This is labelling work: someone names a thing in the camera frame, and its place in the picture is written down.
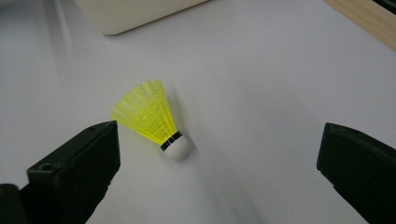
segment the black band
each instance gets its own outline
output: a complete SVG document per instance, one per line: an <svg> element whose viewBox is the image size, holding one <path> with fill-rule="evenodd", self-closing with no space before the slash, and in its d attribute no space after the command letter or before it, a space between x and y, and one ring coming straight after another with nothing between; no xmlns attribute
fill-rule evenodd
<svg viewBox="0 0 396 224"><path fill-rule="evenodd" d="M177 132L174 135L172 135L168 140L166 140L163 145L161 146L161 149L165 151L172 143L174 143L179 137L183 135L181 132Z"/></svg>

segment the white box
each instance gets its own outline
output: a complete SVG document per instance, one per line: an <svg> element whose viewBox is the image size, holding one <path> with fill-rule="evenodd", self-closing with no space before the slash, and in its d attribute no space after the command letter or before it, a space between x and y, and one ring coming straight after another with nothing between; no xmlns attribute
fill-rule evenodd
<svg viewBox="0 0 396 224"><path fill-rule="evenodd" d="M115 35L207 0L76 0L92 25Z"/></svg>

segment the shuttlecock cork base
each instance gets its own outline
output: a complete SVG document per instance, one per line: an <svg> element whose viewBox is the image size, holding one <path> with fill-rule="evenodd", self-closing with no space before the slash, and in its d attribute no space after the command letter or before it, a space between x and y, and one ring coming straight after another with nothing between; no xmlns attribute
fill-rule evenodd
<svg viewBox="0 0 396 224"><path fill-rule="evenodd" d="M177 129L160 80L147 81L126 93L116 103L111 116L160 145L175 160L190 153L189 141Z"/></svg>
<svg viewBox="0 0 396 224"><path fill-rule="evenodd" d="M190 144L181 132L177 132L161 145L161 149L168 157L179 161L189 155Z"/></svg>

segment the white surface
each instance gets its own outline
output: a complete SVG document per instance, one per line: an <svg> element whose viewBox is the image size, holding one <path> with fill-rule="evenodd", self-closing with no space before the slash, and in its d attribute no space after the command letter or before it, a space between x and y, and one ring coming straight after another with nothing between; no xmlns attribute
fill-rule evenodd
<svg viewBox="0 0 396 224"><path fill-rule="evenodd" d="M213 0L122 35L76 4L0 9L0 183L120 97L163 80L195 149L120 126L121 168L89 223L365 223L316 169L325 122L396 147L396 54L318 0Z"/></svg>
<svg viewBox="0 0 396 224"><path fill-rule="evenodd" d="M92 25L115 35L205 0L76 0Z"/></svg>

